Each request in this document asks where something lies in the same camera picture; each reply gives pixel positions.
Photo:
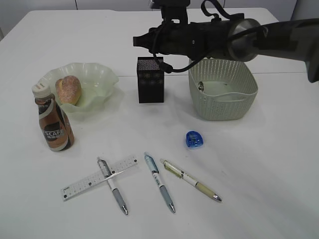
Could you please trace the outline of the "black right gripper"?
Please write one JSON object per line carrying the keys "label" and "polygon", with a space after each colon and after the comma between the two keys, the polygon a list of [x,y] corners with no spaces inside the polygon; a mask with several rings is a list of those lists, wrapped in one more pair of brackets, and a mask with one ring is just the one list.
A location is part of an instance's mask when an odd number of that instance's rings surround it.
{"label": "black right gripper", "polygon": [[229,21],[168,23],[152,27],[148,33],[133,37],[133,46],[142,47],[149,53],[182,55],[195,60],[210,48],[206,58],[229,57],[227,43],[231,23]]}

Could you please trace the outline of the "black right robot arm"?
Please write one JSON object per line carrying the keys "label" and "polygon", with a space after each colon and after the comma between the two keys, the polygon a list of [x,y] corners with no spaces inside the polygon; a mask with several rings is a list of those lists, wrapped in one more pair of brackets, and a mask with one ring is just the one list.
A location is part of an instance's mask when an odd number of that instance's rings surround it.
{"label": "black right robot arm", "polygon": [[248,62],[258,55],[303,61],[308,80],[319,80],[319,20],[303,19],[261,25],[246,18],[162,23],[133,37],[133,46],[152,54],[182,55],[194,64],[203,58]]}

